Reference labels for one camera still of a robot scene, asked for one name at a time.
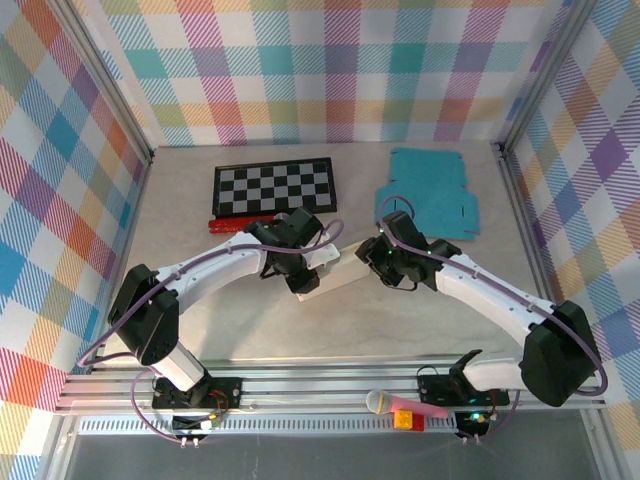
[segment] chessboard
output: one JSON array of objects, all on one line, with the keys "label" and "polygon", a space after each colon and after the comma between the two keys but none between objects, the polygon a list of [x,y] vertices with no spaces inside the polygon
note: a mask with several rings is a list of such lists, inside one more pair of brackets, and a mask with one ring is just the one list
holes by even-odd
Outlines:
[{"label": "chessboard", "polygon": [[337,211],[330,158],[288,160],[216,167],[213,186],[215,218]]}]

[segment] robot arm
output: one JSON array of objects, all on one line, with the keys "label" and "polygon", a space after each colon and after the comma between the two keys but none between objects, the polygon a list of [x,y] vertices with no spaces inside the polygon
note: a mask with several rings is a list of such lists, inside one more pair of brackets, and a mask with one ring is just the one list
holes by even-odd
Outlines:
[{"label": "robot arm", "polygon": [[476,358],[480,350],[465,355],[450,371],[452,388],[459,396],[528,389],[542,402],[560,406],[595,372],[586,352],[548,318],[553,315],[597,355],[587,318],[578,305],[566,301],[555,306],[495,277],[444,240],[427,243],[405,212],[387,215],[379,227],[380,236],[365,241],[356,255],[386,286],[395,288],[408,277],[452,296],[496,323],[522,348],[518,358]]},{"label": "robot arm", "polygon": [[127,273],[109,314],[113,325],[154,285],[177,276],[140,308],[117,332],[140,364],[152,367],[198,405],[211,389],[208,373],[178,339],[179,316],[200,298],[246,275],[283,275],[292,293],[308,293],[319,285],[316,267],[336,260],[333,244],[307,253],[263,248],[300,249],[318,234],[322,223],[304,208],[284,220],[255,222],[229,241],[186,262],[152,272],[138,265]]}]

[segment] pink microphone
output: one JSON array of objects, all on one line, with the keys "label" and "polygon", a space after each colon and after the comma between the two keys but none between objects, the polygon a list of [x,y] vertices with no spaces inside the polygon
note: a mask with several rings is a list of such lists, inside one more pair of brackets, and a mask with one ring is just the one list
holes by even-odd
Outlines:
[{"label": "pink microphone", "polygon": [[367,394],[367,408],[377,414],[406,410],[425,417],[449,418],[449,410],[446,408],[396,397],[384,390],[371,390]]}]

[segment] microphone head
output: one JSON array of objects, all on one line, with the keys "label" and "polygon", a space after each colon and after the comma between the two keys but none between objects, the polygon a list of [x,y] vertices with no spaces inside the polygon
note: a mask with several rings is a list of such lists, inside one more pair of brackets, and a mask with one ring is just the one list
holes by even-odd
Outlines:
[{"label": "microphone head", "polygon": [[389,413],[391,411],[391,394],[384,390],[371,390],[367,394],[367,409],[378,415]]}]

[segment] colorful checkered backdrop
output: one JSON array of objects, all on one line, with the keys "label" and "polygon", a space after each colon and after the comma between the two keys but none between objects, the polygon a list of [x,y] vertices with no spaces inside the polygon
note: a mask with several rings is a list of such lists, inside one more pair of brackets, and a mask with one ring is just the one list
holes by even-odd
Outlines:
[{"label": "colorful checkered backdrop", "polygon": [[562,0],[101,3],[106,25],[88,26],[132,108],[189,146],[490,138]]},{"label": "colorful checkered backdrop", "polygon": [[516,148],[559,298],[593,321],[640,478],[640,0],[601,0]]},{"label": "colorful checkered backdrop", "polygon": [[45,0],[0,4],[0,479],[27,479],[107,308],[143,163]]}]

